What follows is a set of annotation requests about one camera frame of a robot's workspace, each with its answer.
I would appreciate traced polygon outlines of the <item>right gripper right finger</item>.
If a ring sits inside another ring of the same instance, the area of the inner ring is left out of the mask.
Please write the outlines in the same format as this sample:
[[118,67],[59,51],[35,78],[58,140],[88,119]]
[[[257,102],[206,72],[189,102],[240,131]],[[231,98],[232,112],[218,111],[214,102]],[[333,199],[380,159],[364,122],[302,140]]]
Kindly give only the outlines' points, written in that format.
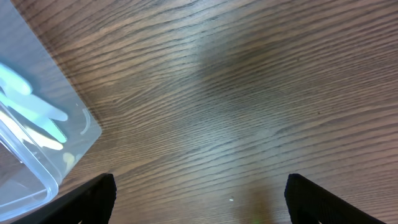
[[300,174],[290,174],[284,197],[292,224],[385,224]]

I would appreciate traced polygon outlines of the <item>cream yellow plastic knife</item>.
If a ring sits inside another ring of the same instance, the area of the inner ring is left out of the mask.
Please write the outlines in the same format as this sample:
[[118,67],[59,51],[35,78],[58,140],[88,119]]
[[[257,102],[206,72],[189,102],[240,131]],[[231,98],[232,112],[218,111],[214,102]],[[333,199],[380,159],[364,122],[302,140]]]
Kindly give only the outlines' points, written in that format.
[[40,147],[47,147],[56,151],[60,151],[63,149],[63,145],[58,141],[50,139],[28,126],[24,126],[24,128],[21,128],[11,117],[9,117],[4,112],[1,112],[1,121],[20,141],[27,141],[31,144],[35,142]]

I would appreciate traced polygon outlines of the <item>light blue plastic knife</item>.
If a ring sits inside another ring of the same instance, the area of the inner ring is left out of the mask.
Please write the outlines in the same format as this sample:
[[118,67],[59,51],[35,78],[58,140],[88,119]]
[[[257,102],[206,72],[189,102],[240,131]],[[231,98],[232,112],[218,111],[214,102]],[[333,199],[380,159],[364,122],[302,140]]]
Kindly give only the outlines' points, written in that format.
[[30,122],[42,128],[44,131],[50,134],[51,137],[55,138],[58,142],[65,143],[67,141],[66,135],[64,135],[62,131],[59,129],[59,127],[53,122],[53,119],[39,115],[30,110],[24,109],[23,107],[17,105],[16,103],[13,103],[3,93],[1,93],[1,103],[17,111],[20,115],[28,119]]

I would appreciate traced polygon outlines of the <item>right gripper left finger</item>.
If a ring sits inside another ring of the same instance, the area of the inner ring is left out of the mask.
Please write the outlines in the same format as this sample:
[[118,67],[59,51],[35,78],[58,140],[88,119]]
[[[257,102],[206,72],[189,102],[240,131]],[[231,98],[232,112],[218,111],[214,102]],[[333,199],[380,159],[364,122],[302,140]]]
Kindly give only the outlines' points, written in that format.
[[108,224],[116,200],[113,174],[101,174],[12,224]]

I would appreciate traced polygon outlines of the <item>right clear plastic container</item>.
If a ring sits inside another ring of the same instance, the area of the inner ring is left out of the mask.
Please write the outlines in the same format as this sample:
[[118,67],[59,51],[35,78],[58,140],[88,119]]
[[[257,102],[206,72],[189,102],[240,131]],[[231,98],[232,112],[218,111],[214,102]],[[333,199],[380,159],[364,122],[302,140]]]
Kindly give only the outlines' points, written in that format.
[[[53,120],[67,137],[60,151],[18,140],[1,121],[1,220],[8,220],[50,202],[101,128],[10,1],[1,2],[1,63],[25,78],[34,95],[68,115],[66,121]],[[1,112],[21,128],[56,140],[3,103]]]

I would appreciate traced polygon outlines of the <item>white plastic knife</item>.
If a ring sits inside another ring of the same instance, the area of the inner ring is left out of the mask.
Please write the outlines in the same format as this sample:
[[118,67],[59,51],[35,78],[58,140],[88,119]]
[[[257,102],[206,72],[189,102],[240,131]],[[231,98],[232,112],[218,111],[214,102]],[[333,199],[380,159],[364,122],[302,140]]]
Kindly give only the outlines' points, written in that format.
[[66,112],[58,109],[50,103],[47,103],[45,100],[39,98],[33,93],[29,95],[23,95],[11,87],[6,87],[4,92],[8,99],[24,109],[59,121],[66,121],[68,119]]
[[1,63],[1,84],[11,87],[22,95],[29,95],[33,88],[31,84],[13,69]]

